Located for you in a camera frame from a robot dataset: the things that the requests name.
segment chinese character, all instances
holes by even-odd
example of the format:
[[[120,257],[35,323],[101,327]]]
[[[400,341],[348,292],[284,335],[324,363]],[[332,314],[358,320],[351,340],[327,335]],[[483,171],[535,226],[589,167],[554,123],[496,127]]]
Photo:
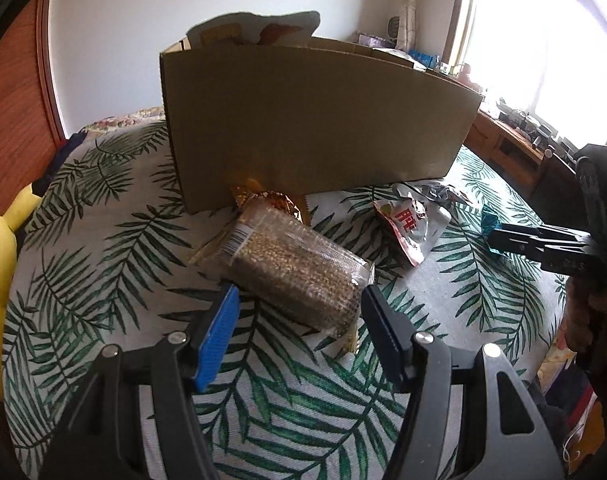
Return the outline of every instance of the chinese character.
[[[408,208],[397,213],[394,217],[399,222],[403,223],[403,228],[405,229],[405,232],[408,232],[411,229],[414,229],[415,227],[417,227],[417,221],[415,220],[414,216],[410,212],[410,209],[408,209]]]

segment white curtain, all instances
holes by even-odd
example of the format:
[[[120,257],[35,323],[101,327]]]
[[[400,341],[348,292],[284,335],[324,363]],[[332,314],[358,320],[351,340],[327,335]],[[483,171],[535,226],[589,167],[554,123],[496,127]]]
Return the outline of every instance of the white curtain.
[[[407,52],[417,41],[417,0],[401,0],[397,48]]]

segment leaf print tablecloth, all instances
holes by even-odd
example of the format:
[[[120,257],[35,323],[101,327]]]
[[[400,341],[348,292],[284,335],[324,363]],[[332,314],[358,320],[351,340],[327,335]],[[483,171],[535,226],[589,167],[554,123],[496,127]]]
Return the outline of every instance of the leaf print tablecloth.
[[[539,223],[466,148],[446,180],[493,206],[504,221]],[[383,295],[418,328],[468,349],[494,341],[531,379],[561,319],[564,280],[523,258],[492,256],[478,212],[459,205],[414,269],[391,250],[371,208],[378,198],[394,198],[391,186],[309,196],[312,225],[374,261]],[[72,153],[26,229],[5,324],[6,413],[32,478],[75,384],[103,345],[153,345],[210,305],[216,283],[185,262],[231,215],[231,209],[184,212],[163,121],[109,132]],[[408,397],[394,394],[382,377],[365,326],[360,323],[357,354],[346,354],[343,342],[250,294],[242,300],[219,375],[194,397],[222,476],[381,478]],[[144,400],[147,457],[151,474],[162,478],[149,415]],[[449,427],[446,437],[444,477],[457,431]]]

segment window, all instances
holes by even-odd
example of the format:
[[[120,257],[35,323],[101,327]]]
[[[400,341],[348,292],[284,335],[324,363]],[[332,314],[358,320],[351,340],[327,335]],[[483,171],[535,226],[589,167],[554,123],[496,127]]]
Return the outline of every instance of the window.
[[[578,148],[607,139],[607,34],[576,0],[474,0],[458,62]]]

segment blue gripper pad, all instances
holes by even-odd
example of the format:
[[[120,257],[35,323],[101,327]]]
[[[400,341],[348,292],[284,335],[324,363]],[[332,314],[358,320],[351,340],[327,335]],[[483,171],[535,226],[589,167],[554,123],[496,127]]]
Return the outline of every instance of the blue gripper pad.
[[[231,285],[199,347],[195,386],[200,394],[205,392],[208,384],[215,379],[219,372],[232,331],[239,319],[239,310],[239,289]]]

